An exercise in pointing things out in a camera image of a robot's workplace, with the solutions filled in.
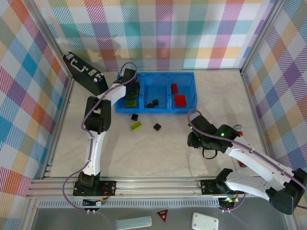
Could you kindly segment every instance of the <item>green block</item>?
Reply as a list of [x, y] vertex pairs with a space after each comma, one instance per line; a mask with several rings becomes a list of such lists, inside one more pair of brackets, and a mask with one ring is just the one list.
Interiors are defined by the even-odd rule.
[[130, 101], [130, 102], [126, 102], [126, 107], [127, 108], [132, 108], [132, 107], [136, 107], [136, 101]]
[[132, 131], [137, 130], [140, 127], [142, 127], [142, 124], [140, 122], [137, 122], [134, 125], [130, 126]]

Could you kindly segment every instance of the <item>plaid wallpaper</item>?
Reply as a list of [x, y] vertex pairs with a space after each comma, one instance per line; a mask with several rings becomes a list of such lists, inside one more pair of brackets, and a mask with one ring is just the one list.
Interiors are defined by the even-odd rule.
[[139, 69], [238, 68], [274, 2], [35, 1], [63, 52], [107, 71], [128, 60]]
[[[246, 81], [272, 157], [307, 170], [307, 0], [288, 0]], [[307, 211], [297, 209], [300, 215]]]
[[22, 0], [0, 0], [0, 230], [17, 228], [67, 82]]

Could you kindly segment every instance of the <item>red triangle sign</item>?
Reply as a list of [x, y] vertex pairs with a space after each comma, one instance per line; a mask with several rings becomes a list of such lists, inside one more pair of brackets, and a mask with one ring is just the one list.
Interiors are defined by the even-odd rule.
[[164, 209], [164, 210], [161, 210], [161, 211], [156, 211], [156, 213], [164, 221], [164, 223], [166, 223], [168, 209]]

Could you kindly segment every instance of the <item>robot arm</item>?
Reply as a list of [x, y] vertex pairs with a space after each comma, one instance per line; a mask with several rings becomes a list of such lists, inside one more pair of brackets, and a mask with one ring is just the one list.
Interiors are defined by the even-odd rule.
[[[115, 87], [116, 85], [119, 85], [118, 83], [114, 83], [111, 87]], [[110, 91], [105, 99], [109, 100], [111, 102], [111, 107], [122, 97], [126, 95], [126, 86], [121, 85], [114, 90]], [[83, 173], [86, 175], [98, 175], [100, 173], [100, 155], [101, 155], [101, 147], [102, 142], [104, 140], [104, 137], [106, 135], [106, 131], [103, 131], [101, 133], [96, 131], [91, 131], [93, 135], [93, 148], [92, 148], [92, 154], [90, 163], [88, 166], [83, 170]], [[87, 144], [87, 150], [86, 152], [90, 154], [90, 145], [91, 145], [91, 139], [88, 135], [88, 144]]]
[[253, 153], [242, 146], [250, 144], [233, 128], [222, 125], [219, 129], [210, 124], [202, 115], [197, 116], [189, 124], [192, 131], [188, 136], [188, 145], [204, 150], [218, 150], [244, 163], [260, 177], [252, 177], [234, 172], [232, 169], [223, 169], [216, 177], [216, 186], [222, 191], [226, 188], [233, 191], [242, 191], [268, 200], [277, 210], [291, 215], [304, 194], [304, 189], [287, 175], [294, 177], [303, 185], [307, 183], [307, 173], [302, 169], [293, 171], [271, 159], [264, 153]]

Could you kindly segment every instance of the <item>wire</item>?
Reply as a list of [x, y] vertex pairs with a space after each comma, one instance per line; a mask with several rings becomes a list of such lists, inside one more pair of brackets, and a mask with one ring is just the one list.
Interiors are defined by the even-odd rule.
[[[189, 110], [189, 112], [188, 112], [188, 122], [189, 122], [189, 125], [190, 125], [195, 131], [197, 131], [197, 132], [199, 132], [200, 134], [203, 134], [203, 135], [205, 135], [205, 136], [207, 136], [207, 137], [209, 137], [209, 138], [215, 138], [215, 139], [218, 139], [218, 140], [225, 140], [225, 141], [231, 142], [231, 143], [233, 143], [233, 144], [235, 144], [235, 145], [238, 145], [238, 146], [240, 146], [240, 147], [246, 149], [246, 150], [249, 151], [250, 153], [255, 154], [256, 156], [258, 156], [259, 158], [261, 158], [262, 160], [264, 160], [265, 162], [267, 162], [268, 164], [270, 164], [271, 166], [273, 166], [274, 168], [276, 168], [278, 171], [283, 172], [283, 174], [284, 174], [285, 176], [287, 176], [288, 178], [290, 178], [291, 180], [293, 180], [294, 182], [296, 182], [296, 183], [297, 183], [299, 186], [301, 186], [305, 191], [307, 191], [307, 187], [306, 187], [305, 185], [303, 185], [298, 179], [294, 178], [294, 177], [291, 176], [289, 173], [284, 172], [284, 170], [283, 170], [281, 167], [279, 167], [278, 165], [276, 165], [276, 164], [273, 163], [272, 161], [268, 160], [266, 157], [264, 157], [262, 154], [258, 153], [258, 152], [255, 151], [254, 149], [252, 149], [252, 148], [250, 148], [250, 147], [248, 147], [248, 146], [246, 146], [246, 145], [244, 145], [244, 144], [241, 144], [240, 142], [237, 142], [237, 141], [235, 141], [235, 140], [231, 140], [231, 139], [228, 139], [228, 138], [223, 138], [223, 137], [211, 135], [211, 134], [208, 134], [208, 133], [204, 133], [204, 132], [200, 131], [199, 129], [197, 129], [197, 128], [192, 124], [191, 119], [190, 119], [190, 115], [191, 115], [192, 112], [196, 112], [196, 113], [200, 114], [201, 116], [202, 116], [202, 114], [201, 114], [201, 112], [198, 111], [197, 109], [191, 109], [191, 110]], [[303, 206], [300, 206], [300, 205], [297, 205], [297, 207], [302, 208], [302, 209], [307, 209], [307, 207], [303, 207]]]
[[199, 182], [200, 182], [200, 180], [199, 180], [199, 181], [197, 181], [197, 187], [201, 189], [201, 187], [198, 185], [198, 183], [199, 183]]
[[236, 200], [239, 198], [239, 192], [236, 192]]
[[137, 79], [138, 79], [138, 75], [135, 75], [135, 79], [133, 80], [133, 82], [136, 82]]
[[84, 117], [84, 119], [83, 119], [83, 121], [82, 121], [82, 123], [81, 123], [81, 129], [82, 129], [83, 131], [87, 132], [87, 133], [90, 135], [90, 139], [91, 139], [91, 143], [90, 143], [90, 152], [89, 152], [89, 155], [88, 155], [88, 159], [87, 159], [86, 164], [85, 164], [81, 169], [79, 169], [78, 171], [74, 172], [73, 174], [71, 174], [69, 177], [66, 178], [66, 180], [64, 181], [63, 186], [62, 186], [62, 193], [63, 193], [63, 196], [64, 196], [65, 200], [66, 200], [71, 206], [73, 206], [74, 208], [76, 208], [76, 209], [78, 209], [78, 210], [80, 210], [80, 211], [82, 211], [82, 212], [87, 212], [87, 211], [84, 210], [84, 209], [82, 209], [82, 208], [80, 208], [80, 207], [75, 206], [75, 205], [67, 198], [67, 195], [65, 194], [65, 185], [66, 185], [67, 181], [68, 181], [72, 176], [74, 176], [74, 175], [77, 174], [77, 173], [81, 173], [81, 172], [88, 166], [88, 164], [90, 163], [91, 157], [92, 157], [92, 149], [93, 149], [93, 144], [94, 144], [94, 143], [93, 143], [93, 134], [91, 133], [91, 131], [87, 130], [87, 129], [84, 127], [84, 123], [85, 123], [86, 119], [90, 116], [90, 114], [94, 111], [94, 109], [100, 104], [100, 102], [106, 97], [106, 95], [107, 95], [109, 92], [111, 92], [112, 90], [114, 90], [114, 89], [116, 89], [116, 88], [118, 88], [118, 87], [120, 87], [120, 86], [123, 86], [123, 85], [126, 85], [126, 84], [132, 82], [132, 81], [136, 78], [136, 76], [137, 76], [137, 74], [138, 74], [138, 68], [137, 68], [137, 66], [136, 66], [133, 62], [126, 62], [126, 63], [121, 67], [120, 73], [122, 72], [124, 66], [127, 65], [127, 64], [132, 64], [132, 65], [134, 65], [134, 67], [135, 67], [134, 76], [133, 76], [131, 79], [129, 79], [128, 81], [126, 81], [126, 82], [124, 82], [124, 83], [121, 83], [121, 84], [118, 84], [118, 85], [116, 85], [116, 86], [113, 86], [113, 87], [111, 87], [110, 89], [108, 89], [107, 91], [105, 91], [105, 93], [101, 96], [101, 98], [97, 101], [97, 103], [96, 103], [96, 104], [90, 109], [90, 111], [85, 115], [85, 117]]
[[103, 200], [107, 200], [107, 199], [110, 197], [110, 192], [109, 192], [109, 190], [108, 190], [106, 187], [102, 187], [101, 189], [106, 190], [105, 194], [107, 193], [108, 195], [107, 195], [107, 197], [104, 198]]
[[243, 204], [243, 202], [245, 201], [245, 198], [246, 198], [246, 193], [244, 193], [241, 202], [237, 206], [235, 206], [233, 208], [229, 208], [229, 209], [225, 208], [225, 207], [220, 207], [220, 208], [223, 209], [223, 210], [227, 210], [227, 211], [234, 211], [234, 210], [236, 210], [237, 208], [239, 208]]
[[215, 150], [215, 155], [213, 157], [205, 157], [205, 148], [202, 148], [202, 156], [204, 157], [204, 159], [207, 159], [207, 160], [211, 160], [211, 159], [214, 159], [216, 158], [217, 156], [217, 150]]
[[72, 182], [72, 186], [75, 188], [75, 184], [76, 184], [76, 182], [77, 182], [78, 180], [74, 180], [73, 182]]

